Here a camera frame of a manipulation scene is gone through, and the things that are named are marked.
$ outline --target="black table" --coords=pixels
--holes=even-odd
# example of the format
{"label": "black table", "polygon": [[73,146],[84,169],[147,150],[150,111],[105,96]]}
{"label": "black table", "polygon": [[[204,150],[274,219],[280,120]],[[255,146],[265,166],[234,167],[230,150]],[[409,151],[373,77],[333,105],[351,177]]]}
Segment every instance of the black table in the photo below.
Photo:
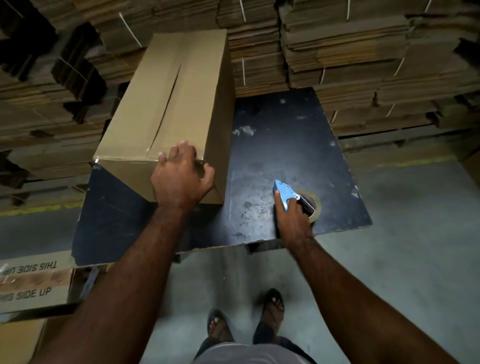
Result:
{"label": "black table", "polygon": [[[237,99],[232,132],[225,204],[195,208],[179,252],[251,243],[260,250],[278,247],[275,179],[318,196],[316,235],[372,224],[311,88]],[[73,240],[76,263],[118,261],[155,208],[95,165]]]}

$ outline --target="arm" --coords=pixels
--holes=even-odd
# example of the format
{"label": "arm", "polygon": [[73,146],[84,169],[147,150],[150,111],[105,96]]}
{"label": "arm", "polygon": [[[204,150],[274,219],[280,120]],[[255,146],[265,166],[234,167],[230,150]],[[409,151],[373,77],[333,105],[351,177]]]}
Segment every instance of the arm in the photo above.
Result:
{"label": "arm", "polygon": [[186,216],[212,188],[199,179],[195,149],[183,142],[159,155],[152,175],[158,201],[137,241],[33,363],[137,363],[152,333]]}
{"label": "arm", "polygon": [[332,336],[352,363],[456,363],[448,353],[334,260],[314,239],[295,199],[278,191],[280,236],[312,289]]}

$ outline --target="jeans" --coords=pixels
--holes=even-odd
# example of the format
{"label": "jeans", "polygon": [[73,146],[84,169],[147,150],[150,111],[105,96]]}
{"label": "jeans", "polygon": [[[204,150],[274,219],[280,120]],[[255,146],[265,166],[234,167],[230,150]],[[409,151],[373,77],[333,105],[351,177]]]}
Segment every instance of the jeans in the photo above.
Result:
{"label": "jeans", "polygon": [[[197,354],[195,355],[195,359],[198,358],[201,354],[205,352],[205,350],[210,349],[212,346],[220,344],[221,341],[215,338],[208,337],[206,338],[203,343],[200,345],[200,349],[198,350]],[[253,344],[276,344],[284,347],[285,349],[294,352],[296,355],[301,356],[308,362],[312,364],[316,364],[315,360],[313,360],[306,352],[300,349],[297,345],[291,342],[289,339],[284,338],[283,336],[275,337],[273,330],[264,323],[260,323],[253,334]]]}

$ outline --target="person's right arm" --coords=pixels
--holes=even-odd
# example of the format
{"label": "person's right arm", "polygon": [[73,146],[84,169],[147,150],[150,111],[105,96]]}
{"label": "person's right arm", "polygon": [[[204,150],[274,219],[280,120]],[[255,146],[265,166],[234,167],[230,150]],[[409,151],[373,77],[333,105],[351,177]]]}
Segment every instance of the person's right arm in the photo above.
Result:
{"label": "person's right arm", "polygon": [[437,343],[369,290],[314,239],[295,199],[275,206],[280,237],[297,261],[335,341],[352,363],[457,363]]}

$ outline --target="floor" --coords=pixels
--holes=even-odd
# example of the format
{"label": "floor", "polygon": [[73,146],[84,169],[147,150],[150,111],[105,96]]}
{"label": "floor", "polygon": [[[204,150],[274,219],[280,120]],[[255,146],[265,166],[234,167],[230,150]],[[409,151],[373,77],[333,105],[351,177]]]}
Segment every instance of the floor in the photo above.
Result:
{"label": "floor", "polygon": [[[480,190],[457,162],[355,178],[373,226],[320,236],[322,246],[460,362],[480,362]],[[17,255],[3,242],[15,241],[23,252],[68,248],[78,211],[69,213],[0,219],[0,260]],[[18,229],[26,223],[38,225],[40,233]],[[227,314],[237,341],[250,343],[259,298],[270,287],[285,299],[281,335],[318,363],[348,363],[288,252],[248,256],[242,247],[194,253],[173,266],[142,363],[189,363],[213,307]]]}

